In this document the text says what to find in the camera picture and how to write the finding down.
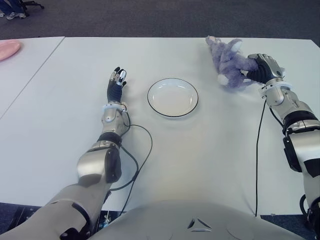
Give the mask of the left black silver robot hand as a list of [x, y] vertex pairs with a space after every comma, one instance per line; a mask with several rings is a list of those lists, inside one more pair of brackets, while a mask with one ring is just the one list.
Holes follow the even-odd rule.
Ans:
[[123, 87], [126, 82], [127, 71], [119, 66], [111, 73], [107, 86], [107, 100], [108, 102], [120, 103]]

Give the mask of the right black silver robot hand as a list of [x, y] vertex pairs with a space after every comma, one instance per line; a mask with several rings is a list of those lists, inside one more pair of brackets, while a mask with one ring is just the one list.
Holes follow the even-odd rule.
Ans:
[[285, 70], [269, 55], [255, 53], [248, 55], [248, 58], [255, 60], [257, 69], [248, 71], [246, 77], [258, 83], [266, 84], [268, 81], [283, 78]]

